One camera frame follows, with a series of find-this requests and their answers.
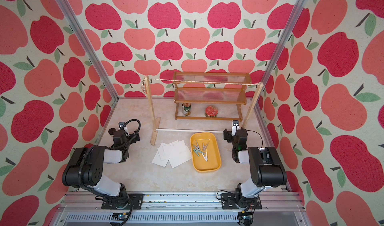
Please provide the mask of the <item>pink clothespin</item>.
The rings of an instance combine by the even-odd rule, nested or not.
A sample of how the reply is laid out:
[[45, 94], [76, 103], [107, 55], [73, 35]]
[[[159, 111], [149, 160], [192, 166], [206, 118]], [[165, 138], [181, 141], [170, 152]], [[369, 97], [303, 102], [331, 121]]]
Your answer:
[[208, 145], [209, 145], [209, 142], [205, 142], [205, 143], [203, 143], [203, 149], [202, 149], [202, 151], [203, 151], [204, 153], [207, 152], [207, 147], [208, 147]]

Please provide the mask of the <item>wooden rack frame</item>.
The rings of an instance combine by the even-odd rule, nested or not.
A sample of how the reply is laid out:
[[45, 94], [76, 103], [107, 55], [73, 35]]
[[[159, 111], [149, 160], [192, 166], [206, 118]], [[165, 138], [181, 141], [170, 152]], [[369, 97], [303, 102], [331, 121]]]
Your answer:
[[[208, 129], [204, 124], [207, 121], [222, 121], [222, 120], [195, 120], [200, 122], [200, 126], [198, 126], [196, 129], [176, 129], [176, 128], [161, 128], [160, 127], [160, 117], [156, 117], [155, 115], [155, 109], [154, 109], [154, 103], [152, 99], [152, 92], [151, 92], [151, 81], [152, 79], [146, 76], [142, 80], [142, 89], [147, 94], [147, 98], [149, 101], [149, 107], [150, 107], [150, 115], [152, 118], [152, 124], [153, 124], [153, 132], [151, 137], [151, 144], [154, 145], [156, 143], [157, 134], [158, 132], [164, 131], [164, 132], [190, 132], [190, 133], [200, 133], [200, 132], [210, 132], [210, 133], [220, 133], [220, 130], [210, 130]], [[173, 85], [173, 77], [169, 79], [169, 82]], [[248, 125], [248, 122], [250, 120], [252, 112], [255, 110], [256, 101], [253, 101], [253, 97], [255, 94], [255, 90], [258, 83], [252, 83], [251, 86], [247, 86], [246, 89], [246, 99], [247, 104], [245, 106], [242, 106], [242, 114], [243, 114], [243, 120], [240, 122], [241, 128], [246, 128]]]

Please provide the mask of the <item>white postcard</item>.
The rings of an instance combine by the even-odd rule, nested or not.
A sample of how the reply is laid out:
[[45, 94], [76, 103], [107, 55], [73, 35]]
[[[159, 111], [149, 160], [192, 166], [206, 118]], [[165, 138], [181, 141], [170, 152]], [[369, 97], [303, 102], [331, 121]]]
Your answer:
[[177, 157], [179, 154], [182, 154], [187, 151], [185, 141], [177, 141], [163, 146], [165, 156], [169, 160]]
[[172, 153], [169, 161], [172, 168], [175, 168], [187, 161], [189, 161], [192, 158], [191, 151], [188, 149], [188, 147], [181, 148], [180, 152]]
[[161, 157], [160, 157], [159, 152], [156, 152], [156, 154], [155, 154], [155, 156], [154, 156], [154, 158], [152, 160], [152, 163], [155, 164], [155, 165], [161, 166], [161, 167], [166, 167], [168, 161], [169, 161], [169, 159], [162, 160]]
[[165, 151], [166, 145], [167, 145], [166, 143], [161, 143], [160, 147], [158, 148], [158, 153], [159, 153], [161, 161], [168, 161], [169, 160], [169, 157]]

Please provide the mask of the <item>grey clothespin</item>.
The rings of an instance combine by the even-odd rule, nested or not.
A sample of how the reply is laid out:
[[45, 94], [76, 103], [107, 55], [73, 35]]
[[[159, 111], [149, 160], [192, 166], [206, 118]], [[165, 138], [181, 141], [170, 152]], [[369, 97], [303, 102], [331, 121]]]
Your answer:
[[201, 149], [200, 149], [200, 146], [199, 146], [199, 144], [198, 144], [198, 143], [196, 143], [196, 144], [193, 144], [193, 147], [194, 147], [194, 149], [198, 149], [198, 150], [201, 150]]

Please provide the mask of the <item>teal clothespin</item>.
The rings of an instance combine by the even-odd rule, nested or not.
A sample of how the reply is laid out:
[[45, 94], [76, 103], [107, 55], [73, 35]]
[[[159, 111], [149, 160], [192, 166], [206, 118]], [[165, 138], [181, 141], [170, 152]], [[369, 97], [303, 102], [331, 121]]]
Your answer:
[[194, 153], [199, 157], [199, 156], [202, 156], [202, 154], [200, 153], [200, 150], [198, 149], [193, 149]]

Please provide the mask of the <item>white clothespin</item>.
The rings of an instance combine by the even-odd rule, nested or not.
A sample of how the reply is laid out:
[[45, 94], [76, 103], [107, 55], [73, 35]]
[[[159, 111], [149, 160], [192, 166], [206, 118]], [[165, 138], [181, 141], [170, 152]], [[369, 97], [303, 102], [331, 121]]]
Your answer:
[[200, 151], [200, 153], [203, 155], [204, 160], [207, 162], [208, 161], [207, 151], [205, 152]]

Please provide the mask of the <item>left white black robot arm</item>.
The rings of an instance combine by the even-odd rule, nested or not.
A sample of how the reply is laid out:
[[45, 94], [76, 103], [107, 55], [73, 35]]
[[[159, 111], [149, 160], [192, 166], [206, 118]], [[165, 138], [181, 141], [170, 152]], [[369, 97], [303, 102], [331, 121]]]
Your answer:
[[119, 123], [114, 130], [113, 145], [76, 148], [67, 164], [62, 182], [64, 186], [83, 189], [102, 201], [103, 210], [139, 210], [143, 194], [129, 194], [122, 183], [117, 183], [104, 175], [106, 164], [124, 163], [129, 158], [131, 144], [140, 140], [141, 122], [131, 119]]

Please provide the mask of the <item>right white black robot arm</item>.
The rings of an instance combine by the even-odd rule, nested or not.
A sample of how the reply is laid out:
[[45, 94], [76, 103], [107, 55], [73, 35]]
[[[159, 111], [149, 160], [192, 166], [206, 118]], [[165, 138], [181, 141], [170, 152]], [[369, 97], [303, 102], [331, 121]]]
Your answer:
[[249, 164], [250, 178], [238, 184], [233, 193], [217, 193], [222, 209], [260, 209], [259, 193], [287, 183], [287, 173], [276, 148], [248, 147], [248, 131], [244, 128], [224, 130], [224, 140], [232, 143], [232, 158], [236, 163]]

